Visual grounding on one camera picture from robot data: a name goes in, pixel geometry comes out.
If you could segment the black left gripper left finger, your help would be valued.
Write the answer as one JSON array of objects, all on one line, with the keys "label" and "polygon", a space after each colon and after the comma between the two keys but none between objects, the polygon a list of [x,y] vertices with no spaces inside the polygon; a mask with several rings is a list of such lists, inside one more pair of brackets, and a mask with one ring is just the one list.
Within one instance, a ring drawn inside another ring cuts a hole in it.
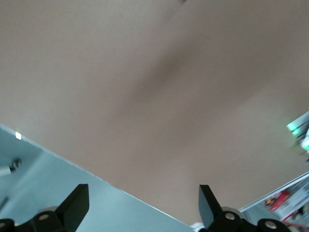
[{"label": "black left gripper left finger", "polygon": [[0,230],[2,232],[75,232],[88,210],[89,186],[79,184],[54,211],[42,211],[18,226],[12,219],[1,219]]}]

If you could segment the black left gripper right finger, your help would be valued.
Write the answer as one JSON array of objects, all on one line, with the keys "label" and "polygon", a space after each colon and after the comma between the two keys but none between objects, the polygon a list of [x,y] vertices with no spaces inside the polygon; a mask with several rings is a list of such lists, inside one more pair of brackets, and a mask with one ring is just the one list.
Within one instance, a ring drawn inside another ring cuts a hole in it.
[{"label": "black left gripper right finger", "polygon": [[289,232],[282,222],[263,218],[256,225],[248,222],[233,208],[223,209],[209,185],[199,186],[199,213],[204,228],[202,232]]}]

